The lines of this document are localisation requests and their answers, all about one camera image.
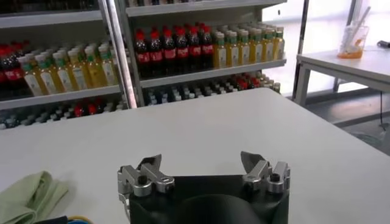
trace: white table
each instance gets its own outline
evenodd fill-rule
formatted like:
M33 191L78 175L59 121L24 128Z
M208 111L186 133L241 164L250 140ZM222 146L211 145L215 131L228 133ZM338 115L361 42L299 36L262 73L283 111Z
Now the white table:
M269 89L0 132L0 191L48 170L70 190L52 217L128 223L116 171L163 154L167 175L243 174L239 153L291 166L289 223L388 223L390 157Z
M294 101L301 106L305 105L312 70L390 92L390 50L373 46L366 49L361 59L340 59L336 51L298 55L297 61L301 67ZM390 131L385 135L382 149L390 150Z

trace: shelf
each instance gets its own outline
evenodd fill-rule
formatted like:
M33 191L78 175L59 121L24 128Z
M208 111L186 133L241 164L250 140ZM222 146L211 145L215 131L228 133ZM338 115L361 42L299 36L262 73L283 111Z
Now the shelf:
M281 67L286 64L286 59L276 60L270 62L263 62L251 65L243 65L231 68L214 69L204 72L195 72L184 75L175 75L170 77L162 77L157 79L142 80L140 82L142 88L149 88L155 86L170 85L175 83L189 82L201 79L209 79L214 77L220 77L225 75L233 75L244 72L258 71L267 68Z
M11 14L0 17L0 29L12 27L28 27L61 23L78 23L85 21L102 20L99 10L82 12L47 13L38 15Z
M108 86L95 89L87 89L70 93L61 93L48 96L28 97L16 100L0 101L0 110L8 110L18 107L28 107L39 104L55 103L67 100L82 99L86 97L101 96L113 93L120 93L119 86Z
M176 3L166 5L150 5L126 8L128 17L158 15L178 12L192 12L210 9L227 9L245 6L263 5L268 7L287 2L287 0L213 0L201 2Z

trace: bottle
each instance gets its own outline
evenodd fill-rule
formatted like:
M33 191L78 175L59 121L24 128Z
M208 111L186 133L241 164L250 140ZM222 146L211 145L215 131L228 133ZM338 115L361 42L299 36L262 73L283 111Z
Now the bottle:
M177 72L179 74L184 74L188 72L188 42L185 38L185 31L183 28L180 28L177 31L176 39L176 48L177 48Z
M241 44L239 45L239 60L238 64L248 65L249 64L249 44L248 44L248 31L241 31Z
M63 86L58 75L49 69L49 61L44 57L44 55L35 56L36 61L39 64L40 75L46 89L49 94L63 93Z
M204 33L202 34L202 59L203 59L203 68L212 69L214 67L214 49L213 49L213 40L210 35L210 27L203 26Z
M202 50L200 48L199 37L197 36L197 28L191 28L191 36L189 38L190 46L190 68L191 70L198 71L202 67Z
M24 71L24 79L29 85L32 94L34 96L47 95L48 90L46 89L42 78L33 70L31 64L29 63L29 59L27 57L20 57L18 58L18 61L22 66Z
M115 72L114 63L111 60L110 54L108 53L108 46L100 46L99 52L102 58L102 67L108 86L118 84L118 76Z
M285 41L283 39L283 28L278 27L276 38L274 39L274 60L282 60L285 50Z
M260 63L261 55L263 53L263 45L261 43L261 30L255 29L253 32L253 40L250 45L250 62Z
M151 38L150 55L152 62L152 76L158 77L163 74L163 49L157 31L153 31L151 33Z
M88 72L92 79L92 85L95 88L107 86L102 65L98 62L94 49L92 47L85 48L85 54L88 59Z
M168 29L164 31L164 58L167 75L174 75L176 73L176 45L172 39L172 32Z
M63 58L63 54L57 52L53 54L53 57L57 65L57 74L60 77L65 92L79 90L76 79L73 76L72 70L69 67L67 67L65 64L65 59Z
M146 41L142 31L138 31L136 33L135 41L135 53L138 62L138 72L142 78L148 78L151 76L150 55L147 51Z
M71 69L79 90L92 88L89 73L82 67L77 51L68 51Z
M261 56L261 61L272 61L274 59L272 57L274 44L271 41L271 39L272 39L272 32L270 30L266 30L266 36L261 41L261 44L263 45L263 53Z
M226 48L224 45L225 35L223 33L217 34L218 48L216 50L215 68L226 68Z
M227 66L238 66L237 33L230 32L229 46L227 48Z

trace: green cloth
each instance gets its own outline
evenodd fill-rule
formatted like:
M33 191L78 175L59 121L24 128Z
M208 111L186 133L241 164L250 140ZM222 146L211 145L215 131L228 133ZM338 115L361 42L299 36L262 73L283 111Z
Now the green cloth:
M67 193L50 173L28 175L0 193L0 224L30 224L46 219Z

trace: blue cable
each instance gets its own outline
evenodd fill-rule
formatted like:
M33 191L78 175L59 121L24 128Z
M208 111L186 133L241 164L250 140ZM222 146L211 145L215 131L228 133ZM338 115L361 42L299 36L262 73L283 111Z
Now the blue cable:
M73 220L68 222L68 224L89 224L89 223L83 220Z

